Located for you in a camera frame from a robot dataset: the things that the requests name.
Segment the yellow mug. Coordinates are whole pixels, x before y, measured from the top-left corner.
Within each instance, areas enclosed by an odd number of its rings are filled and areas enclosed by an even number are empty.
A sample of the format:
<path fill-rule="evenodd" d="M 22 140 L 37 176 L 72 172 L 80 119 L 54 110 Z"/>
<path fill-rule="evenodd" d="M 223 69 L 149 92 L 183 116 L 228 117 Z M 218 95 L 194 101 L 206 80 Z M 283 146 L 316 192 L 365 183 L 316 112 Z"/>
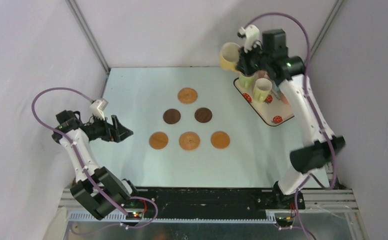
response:
<path fill-rule="evenodd" d="M 219 65 L 223 70 L 238 72 L 239 49 L 240 46 L 234 42 L 227 42 L 222 45 L 219 51 Z"/>

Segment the light wooden coaster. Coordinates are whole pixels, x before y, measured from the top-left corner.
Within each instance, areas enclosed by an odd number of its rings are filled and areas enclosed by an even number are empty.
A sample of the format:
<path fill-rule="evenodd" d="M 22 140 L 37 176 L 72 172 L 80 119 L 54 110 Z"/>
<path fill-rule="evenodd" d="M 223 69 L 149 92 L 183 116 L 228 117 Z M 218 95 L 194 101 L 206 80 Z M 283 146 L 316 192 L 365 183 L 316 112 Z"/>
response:
<path fill-rule="evenodd" d="M 230 143 L 231 139 L 229 135 L 224 131 L 216 131 L 210 138 L 211 144 L 217 149 L 225 149 Z"/>
<path fill-rule="evenodd" d="M 166 133 L 158 131 L 153 133 L 149 138 L 149 145 L 155 150 L 161 150 L 168 145 L 169 138 Z"/>

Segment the dark wooden coaster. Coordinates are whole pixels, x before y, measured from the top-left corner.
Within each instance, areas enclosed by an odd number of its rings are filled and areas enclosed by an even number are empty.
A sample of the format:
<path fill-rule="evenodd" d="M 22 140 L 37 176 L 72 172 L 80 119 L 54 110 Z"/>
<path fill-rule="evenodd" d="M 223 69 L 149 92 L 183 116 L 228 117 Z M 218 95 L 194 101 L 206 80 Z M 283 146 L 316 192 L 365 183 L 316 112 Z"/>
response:
<path fill-rule="evenodd" d="M 199 123 L 208 123 L 213 117 L 213 113 L 206 107 L 198 108 L 194 113 L 194 118 Z"/>
<path fill-rule="evenodd" d="M 163 121 L 169 125 L 176 124 L 181 119 L 181 113 L 174 108 L 168 109 L 163 113 Z"/>

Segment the woven rattan coaster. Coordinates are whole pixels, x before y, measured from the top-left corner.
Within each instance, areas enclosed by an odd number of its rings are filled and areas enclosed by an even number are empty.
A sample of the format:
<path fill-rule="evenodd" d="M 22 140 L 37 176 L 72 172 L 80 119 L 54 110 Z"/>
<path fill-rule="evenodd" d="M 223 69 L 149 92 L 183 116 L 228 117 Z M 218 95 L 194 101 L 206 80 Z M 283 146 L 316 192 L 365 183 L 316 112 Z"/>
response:
<path fill-rule="evenodd" d="M 177 99 L 185 105 L 194 103 L 198 98 L 198 93 L 195 89 L 190 87 L 182 88 L 178 94 Z"/>
<path fill-rule="evenodd" d="M 201 142 L 200 137 L 192 131 L 183 133 L 179 137 L 179 145 L 185 151 L 192 151 L 199 147 Z"/>

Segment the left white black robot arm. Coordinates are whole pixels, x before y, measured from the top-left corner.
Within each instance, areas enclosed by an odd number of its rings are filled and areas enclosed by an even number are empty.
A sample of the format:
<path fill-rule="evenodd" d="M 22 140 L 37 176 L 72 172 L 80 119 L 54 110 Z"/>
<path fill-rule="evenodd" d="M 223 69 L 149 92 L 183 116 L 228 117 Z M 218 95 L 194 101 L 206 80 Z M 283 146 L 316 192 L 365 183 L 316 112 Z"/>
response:
<path fill-rule="evenodd" d="M 116 115 L 112 115 L 111 123 L 98 117 L 83 123 L 79 111 L 63 110 L 56 119 L 59 125 L 52 138 L 65 148 L 72 162 L 75 185 L 70 192 L 76 201 L 97 220 L 124 205 L 138 206 L 140 194 L 132 182 L 120 180 L 106 167 L 100 167 L 90 148 L 90 142 L 97 139 L 120 143 L 131 137 L 133 131 L 123 126 Z"/>

